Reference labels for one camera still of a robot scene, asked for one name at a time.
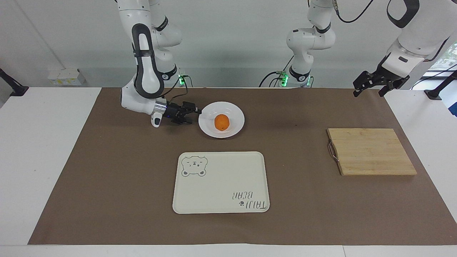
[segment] orange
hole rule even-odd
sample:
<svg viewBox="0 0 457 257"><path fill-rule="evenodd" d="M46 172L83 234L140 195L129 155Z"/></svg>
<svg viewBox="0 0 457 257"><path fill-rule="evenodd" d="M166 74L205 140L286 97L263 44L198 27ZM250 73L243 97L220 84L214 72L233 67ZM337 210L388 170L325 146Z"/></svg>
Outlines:
<svg viewBox="0 0 457 257"><path fill-rule="evenodd" d="M229 125L230 125L229 118L225 114L219 114L214 119L214 126L220 131L226 130L229 127Z"/></svg>

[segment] white plate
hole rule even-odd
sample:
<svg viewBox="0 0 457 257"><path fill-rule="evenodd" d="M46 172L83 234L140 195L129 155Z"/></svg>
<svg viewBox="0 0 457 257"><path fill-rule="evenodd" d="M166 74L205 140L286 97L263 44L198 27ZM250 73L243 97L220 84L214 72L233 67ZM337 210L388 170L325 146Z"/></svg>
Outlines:
<svg viewBox="0 0 457 257"><path fill-rule="evenodd" d="M214 126L214 119L219 114L227 115L230 125L224 131ZM227 138L236 135L244 125L244 114L238 106L229 102L214 102L203 108L198 117L198 125L205 134L214 138Z"/></svg>

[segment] bear drawing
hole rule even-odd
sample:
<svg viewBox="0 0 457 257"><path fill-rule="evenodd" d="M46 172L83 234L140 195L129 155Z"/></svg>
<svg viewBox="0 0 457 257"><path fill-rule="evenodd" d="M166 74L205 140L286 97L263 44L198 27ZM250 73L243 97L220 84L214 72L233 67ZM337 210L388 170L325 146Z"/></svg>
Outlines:
<svg viewBox="0 0 457 257"><path fill-rule="evenodd" d="M182 159L182 171L181 174L184 177L187 177L190 174L198 174L199 176L206 175L206 165L208 164L208 159L206 157L192 156Z"/></svg>

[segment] table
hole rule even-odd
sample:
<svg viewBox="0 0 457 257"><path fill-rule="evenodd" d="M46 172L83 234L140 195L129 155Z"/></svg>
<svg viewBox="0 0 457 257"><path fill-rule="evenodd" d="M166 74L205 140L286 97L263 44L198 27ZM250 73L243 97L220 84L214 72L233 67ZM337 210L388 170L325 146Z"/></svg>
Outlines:
<svg viewBox="0 0 457 257"><path fill-rule="evenodd" d="M176 254L180 251L259 251L272 255L281 251L317 256L358 256L370 251L395 251L405 256L428 250L444 256L456 253L455 246L23 246L27 244L57 178L84 126L100 88L31 88L23 97L14 97L0 109L0 252L28 252L76 255L98 251L142 251ZM386 99L408 136L454 218L457 217L453 172L457 160L457 119L441 102L434 102L417 91L393 91ZM425 135L435 131L433 137ZM24 156L15 160L12 156Z"/></svg>

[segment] brown tablecloth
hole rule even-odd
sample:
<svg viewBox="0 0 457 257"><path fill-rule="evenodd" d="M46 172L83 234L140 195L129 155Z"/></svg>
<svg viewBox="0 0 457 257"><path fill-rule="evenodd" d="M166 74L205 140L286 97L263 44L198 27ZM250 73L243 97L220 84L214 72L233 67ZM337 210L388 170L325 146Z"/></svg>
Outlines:
<svg viewBox="0 0 457 257"><path fill-rule="evenodd" d="M190 89L181 98L235 103L245 126L223 140L197 123L153 128L120 106L118 88L102 89L29 244L457 244L456 222L376 91ZM341 176L327 128L393 128L418 175ZM200 151L261 152L270 209L175 214L178 156Z"/></svg>

